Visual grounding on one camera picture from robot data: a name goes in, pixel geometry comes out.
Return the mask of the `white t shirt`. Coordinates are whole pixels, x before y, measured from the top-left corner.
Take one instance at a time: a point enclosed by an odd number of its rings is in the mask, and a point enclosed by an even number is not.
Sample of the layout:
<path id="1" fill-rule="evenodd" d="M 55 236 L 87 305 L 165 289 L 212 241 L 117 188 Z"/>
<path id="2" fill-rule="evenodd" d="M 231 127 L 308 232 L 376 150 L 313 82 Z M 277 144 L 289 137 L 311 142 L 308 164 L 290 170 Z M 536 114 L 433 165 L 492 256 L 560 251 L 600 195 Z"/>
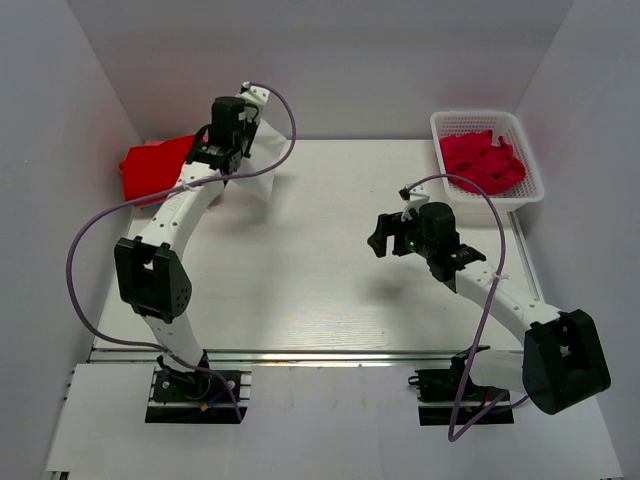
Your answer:
<path id="1" fill-rule="evenodd" d="M 250 149 L 250 158 L 243 158 L 238 174 L 256 173 L 277 163 L 288 145 L 286 138 L 266 120 L 262 120 Z M 251 178 L 235 179 L 233 183 L 259 200 L 271 198 L 275 170 Z"/>

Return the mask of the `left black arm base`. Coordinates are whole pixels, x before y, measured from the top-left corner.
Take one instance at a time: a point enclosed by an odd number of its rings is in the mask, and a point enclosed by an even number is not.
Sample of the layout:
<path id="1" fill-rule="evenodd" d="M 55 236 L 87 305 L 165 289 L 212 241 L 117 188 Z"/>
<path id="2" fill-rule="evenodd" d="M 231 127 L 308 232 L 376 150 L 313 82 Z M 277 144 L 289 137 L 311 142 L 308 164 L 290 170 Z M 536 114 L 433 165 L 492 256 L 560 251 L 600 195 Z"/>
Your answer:
<path id="1" fill-rule="evenodd" d="M 241 372 L 237 370 L 222 371 L 225 381 L 217 376 L 200 372 L 177 371 L 164 362 L 163 356 L 157 358 L 159 369 L 153 384 L 151 399 L 159 403 L 202 402 L 215 403 L 230 401 L 227 390 L 229 386 L 234 396 L 239 394 Z"/>

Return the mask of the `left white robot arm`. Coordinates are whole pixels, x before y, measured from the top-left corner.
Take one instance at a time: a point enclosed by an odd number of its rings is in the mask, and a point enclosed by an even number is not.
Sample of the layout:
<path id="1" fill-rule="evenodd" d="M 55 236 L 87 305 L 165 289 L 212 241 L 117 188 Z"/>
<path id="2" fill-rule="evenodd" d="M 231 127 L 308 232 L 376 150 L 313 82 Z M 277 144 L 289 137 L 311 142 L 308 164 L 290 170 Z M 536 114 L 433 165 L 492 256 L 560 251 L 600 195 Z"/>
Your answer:
<path id="1" fill-rule="evenodd" d="M 237 173 L 251 147 L 269 94 L 251 88 L 214 100 L 211 121 L 195 134 L 172 193 L 133 239 L 114 249 L 120 297 L 149 326 L 162 347 L 160 366 L 178 373 L 177 387 L 199 399 L 211 387 L 204 349 L 195 338 L 186 310 L 192 283 L 182 265 L 186 245 L 208 205 L 226 182 L 195 186 L 195 181 Z"/>

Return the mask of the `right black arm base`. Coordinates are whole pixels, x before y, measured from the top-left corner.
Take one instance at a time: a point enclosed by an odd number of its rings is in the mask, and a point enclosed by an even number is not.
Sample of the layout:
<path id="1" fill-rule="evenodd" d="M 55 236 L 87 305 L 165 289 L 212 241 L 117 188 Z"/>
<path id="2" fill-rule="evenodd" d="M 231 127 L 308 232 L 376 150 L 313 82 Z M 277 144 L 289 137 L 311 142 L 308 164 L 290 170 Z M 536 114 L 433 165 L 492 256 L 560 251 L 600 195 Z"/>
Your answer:
<path id="1" fill-rule="evenodd" d="M 444 369 L 416 370 L 408 378 L 408 384 L 418 389 L 418 398 L 424 403 L 450 402 L 455 400 L 469 351 L 454 355 L 449 367 Z M 501 390 L 490 386 L 479 386 L 467 380 L 462 396 L 464 405 L 484 406 L 493 401 Z"/>

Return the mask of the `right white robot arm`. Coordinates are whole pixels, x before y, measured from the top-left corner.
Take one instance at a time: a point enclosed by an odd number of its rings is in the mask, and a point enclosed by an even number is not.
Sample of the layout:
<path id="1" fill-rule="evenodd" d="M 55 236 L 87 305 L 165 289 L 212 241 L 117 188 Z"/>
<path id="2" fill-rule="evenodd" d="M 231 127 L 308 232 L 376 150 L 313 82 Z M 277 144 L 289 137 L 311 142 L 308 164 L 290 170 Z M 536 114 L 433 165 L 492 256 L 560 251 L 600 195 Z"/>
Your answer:
<path id="1" fill-rule="evenodd" d="M 501 390 L 529 397 L 553 415 L 610 388 L 611 376 L 592 317 L 535 300 L 505 277 L 486 256 L 461 242 L 452 209 L 424 203 L 381 214 L 367 240 L 379 258 L 416 254 L 453 293 L 487 307 L 519 342 L 517 351 L 481 346 L 455 354 L 447 369 L 420 370 L 409 381 L 424 402 L 494 399 Z"/>

